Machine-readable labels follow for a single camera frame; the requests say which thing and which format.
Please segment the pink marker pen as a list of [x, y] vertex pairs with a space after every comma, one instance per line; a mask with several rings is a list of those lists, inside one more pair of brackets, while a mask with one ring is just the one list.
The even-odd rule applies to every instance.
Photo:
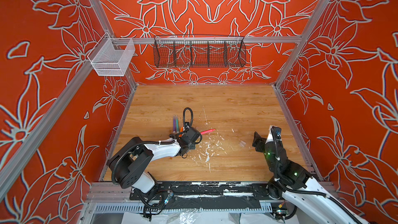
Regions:
[[210, 134], [210, 133], [212, 133], [214, 131], [215, 131], [215, 129], [209, 129], [209, 130], [206, 130], [206, 131], [202, 131], [201, 134], [202, 135], [207, 135], [207, 134]]

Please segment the green marker pen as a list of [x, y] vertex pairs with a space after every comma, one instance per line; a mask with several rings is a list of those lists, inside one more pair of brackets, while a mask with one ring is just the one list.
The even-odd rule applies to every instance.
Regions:
[[178, 120], [178, 116], [175, 116], [175, 131], [176, 133], [179, 132], [180, 128], [179, 128], [179, 120]]

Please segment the purple marker pen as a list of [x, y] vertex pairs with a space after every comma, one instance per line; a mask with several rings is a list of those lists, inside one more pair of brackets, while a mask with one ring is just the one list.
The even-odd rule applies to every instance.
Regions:
[[173, 116], [173, 133], [177, 132], [176, 116]]

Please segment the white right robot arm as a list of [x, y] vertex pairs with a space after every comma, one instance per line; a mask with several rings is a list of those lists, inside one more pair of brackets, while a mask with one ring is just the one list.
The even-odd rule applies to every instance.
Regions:
[[368, 224], [325, 190], [307, 169], [288, 158], [281, 132], [281, 128], [271, 126], [265, 138], [254, 133], [252, 146], [264, 155], [273, 173], [267, 183], [268, 195], [290, 202], [319, 224]]

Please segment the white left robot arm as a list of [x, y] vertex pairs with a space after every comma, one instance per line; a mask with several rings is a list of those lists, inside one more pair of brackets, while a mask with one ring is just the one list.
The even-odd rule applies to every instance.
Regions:
[[163, 158], [183, 157], [194, 150], [202, 138], [194, 127], [187, 127], [162, 141], [143, 141], [134, 137], [107, 161], [112, 183], [122, 189], [132, 187], [146, 194], [156, 186], [155, 179], [146, 172], [149, 164]]

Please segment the aluminium right floor rail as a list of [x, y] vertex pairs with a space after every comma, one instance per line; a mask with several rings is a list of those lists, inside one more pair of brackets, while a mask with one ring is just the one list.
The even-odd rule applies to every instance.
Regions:
[[293, 119], [287, 105], [286, 102], [284, 100], [284, 97], [282, 96], [280, 90], [275, 86], [272, 85], [272, 88], [274, 90], [274, 93], [277, 97], [277, 100], [279, 102], [279, 105], [282, 109], [282, 112], [285, 116], [285, 119], [288, 123], [288, 126], [292, 132], [292, 135], [294, 137], [294, 140], [297, 143], [297, 146], [300, 150], [300, 153], [304, 159], [304, 162], [309, 170], [310, 173], [312, 173], [313, 175], [316, 175], [316, 177], [320, 180], [320, 181], [324, 181], [324, 178], [322, 177], [308, 147], [306, 146], [306, 143], [300, 133], [299, 128], [297, 127], [297, 124], [295, 123], [295, 120]]

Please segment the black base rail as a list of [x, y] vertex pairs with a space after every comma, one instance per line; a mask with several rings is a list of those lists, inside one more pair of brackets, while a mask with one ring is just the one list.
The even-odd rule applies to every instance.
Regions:
[[221, 211], [230, 213], [291, 213], [294, 205], [272, 199], [266, 182], [246, 181], [160, 181], [145, 195], [172, 192], [163, 213]]

